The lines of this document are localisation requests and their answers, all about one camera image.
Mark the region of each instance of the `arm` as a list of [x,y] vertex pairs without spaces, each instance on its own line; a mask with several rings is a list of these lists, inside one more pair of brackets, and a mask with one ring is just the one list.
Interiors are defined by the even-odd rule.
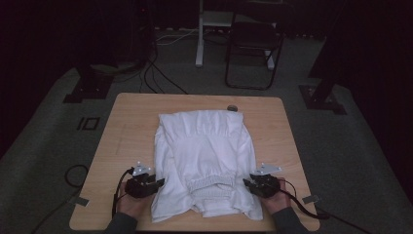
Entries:
[[[285,180],[280,178],[281,189],[285,191]],[[300,222],[295,211],[291,208],[291,200],[285,194],[278,192],[270,198],[259,198],[271,214],[277,227],[278,234],[307,234],[310,233]]]
[[134,234],[138,218],[152,200],[153,196],[138,199],[131,197],[126,194],[125,186],[123,182],[117,212],[103,232],[104,234]]

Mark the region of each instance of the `chair backrest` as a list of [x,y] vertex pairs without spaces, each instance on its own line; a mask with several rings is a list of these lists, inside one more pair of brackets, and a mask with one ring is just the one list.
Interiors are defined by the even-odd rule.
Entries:
[[237,5],[233,21],[237,15],[243,15],[259,22],[281,24],[288,27],[293,23],[295,10],[279,0],[246,0]]

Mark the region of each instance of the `gathered fabric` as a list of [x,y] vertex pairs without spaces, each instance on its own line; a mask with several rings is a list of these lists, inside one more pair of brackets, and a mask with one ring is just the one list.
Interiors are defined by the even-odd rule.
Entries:
[[152,221],[189,210],[203,217],[263,218],[243,178],[255,170],[252,139],[239,112],[197,110],[160,114],[155,134],[156,178],[165,179],[152,203]]

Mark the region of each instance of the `black chair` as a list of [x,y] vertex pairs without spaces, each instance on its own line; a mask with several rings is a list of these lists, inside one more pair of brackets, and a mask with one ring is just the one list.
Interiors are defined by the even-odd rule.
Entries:
[[[227,62],[225,83],[227,86],[252,90],[267,90],[270,88],[276,75],[285,34],[291,31],[293,21],[294,8],[281,1],[249,0],[240,2],[232,18],[225,56]],[[251,53],[233,53],[233,47],[237,47],[241,51],[261,51],[262,54],[259,54],[259,56],[265,59],[265,65],[273,53],[277,51],[273,72],[267,85],[257,87],[230,83],[228,70],[231,55],[257,56]]]

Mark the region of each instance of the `forearm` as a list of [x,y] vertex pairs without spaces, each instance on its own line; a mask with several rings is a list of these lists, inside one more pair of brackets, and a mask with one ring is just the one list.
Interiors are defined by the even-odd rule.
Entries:
[[300,222],[300,219],[291,207],[273,213],[272,217],[277,228],[277,234],[310,233]]
[[137,226],[137,220],[133,217],[116,213],[103,234],[134,234]]

